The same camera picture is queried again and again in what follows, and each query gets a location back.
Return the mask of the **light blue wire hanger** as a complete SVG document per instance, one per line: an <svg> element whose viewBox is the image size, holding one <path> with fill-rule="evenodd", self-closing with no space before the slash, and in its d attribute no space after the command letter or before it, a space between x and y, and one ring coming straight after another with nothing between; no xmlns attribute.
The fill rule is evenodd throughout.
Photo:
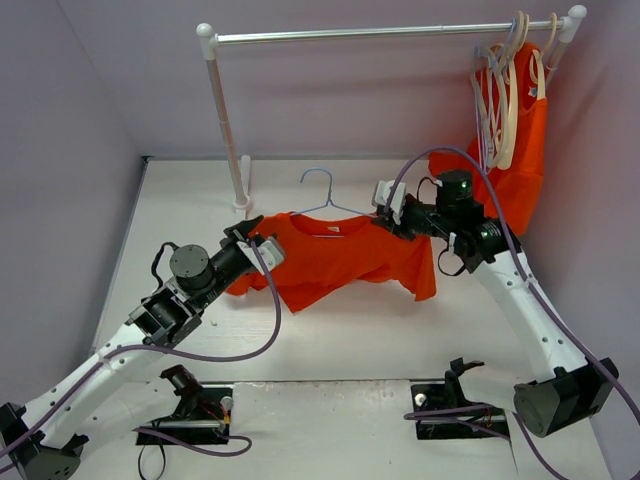
<svg viewBox="0 0 640 480"><path fill-rule="evenodd" d="M306 177L312 172L319 172L327 177L328 182L327 182L326 194L321 204L290 213L289 222L293 230L295 230L299 234L304 234L308 237L337 239L337 238L344 238L352 234L355 234L358 230L363 230L372 223L371 221L371 219L373 218L372 214L355 210L349 207L345 207L343 205L340 205L334 202L333 200L334 177L328 169L324 167L318 167L318 166L308 168L302 173L299 183L303 184ZM336 210L340 210L342 212L352 213L353 217L349 219L342 219L337 221L312 219L311 229L308 229L301 221L295 220L295 217L306 218L307 220L309 220L309 217L307 217L307 214L325 210L327 208L333 208Z"/></svg>

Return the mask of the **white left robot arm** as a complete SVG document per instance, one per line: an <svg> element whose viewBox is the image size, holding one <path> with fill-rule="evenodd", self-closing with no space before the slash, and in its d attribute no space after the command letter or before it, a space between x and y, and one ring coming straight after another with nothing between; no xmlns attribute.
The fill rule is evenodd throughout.
<svg viewBox="0 0 640 480"><path fill-rule="evenodd" d="M201 246L162 245L171 275L129 314L116 333L83 364L24 405L1 407L1 455L23 479L68 479L84 458L140 426L185 421L201 408L203 387L182 365L164 369L118 399L125 385L166 356L187 358L179 344L202 323L205 310L235 281L269 276L285 259L276 236L256 232L260 217L224 231L214 255Z"/></svg>

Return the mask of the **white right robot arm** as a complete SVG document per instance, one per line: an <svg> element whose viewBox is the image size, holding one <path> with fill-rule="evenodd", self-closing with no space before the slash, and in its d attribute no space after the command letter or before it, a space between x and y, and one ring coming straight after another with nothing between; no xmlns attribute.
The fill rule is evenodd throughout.
<svg viewBox="0 0 640 480"><path fill-rule="evenodd" d="M403 182L379 182L372 198L374 224L404 240L446 241L463 270L493 297L532 371L518 379L506 368L458 358L445 374L445 405L455 412L474 404L511 411L539 438L598 413L619 377L616 365L609 358L593 359L571 339L516 236L474 200L470 172L445 172L436 186L435 202L426 204L407 193Z"/></svg>

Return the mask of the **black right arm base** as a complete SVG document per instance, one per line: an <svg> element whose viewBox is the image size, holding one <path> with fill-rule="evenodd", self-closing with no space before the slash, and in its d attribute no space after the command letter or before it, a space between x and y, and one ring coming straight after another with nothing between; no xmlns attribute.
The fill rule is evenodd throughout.
<svg viewBox="0 0 640 480"><path fill-rule="evenodd" d="M418 440L511 440L503 410L463 394L460 377L483 365L458 358L450 362L443 379L410 387L412 410L403 419L413 423Z"/></svg>

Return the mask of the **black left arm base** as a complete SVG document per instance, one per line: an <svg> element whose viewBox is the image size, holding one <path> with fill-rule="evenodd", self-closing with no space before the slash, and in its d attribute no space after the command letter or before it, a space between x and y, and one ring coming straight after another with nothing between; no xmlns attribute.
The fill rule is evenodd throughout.
<svg viewBox="0 0 640 480"><path fill-rule="evenodd" d="M189 445L227 445L234 387L228 383L202 383L183 365L162 371L164 386L171 385L173 410L149 420L141 428L159 431Z"/></svg>

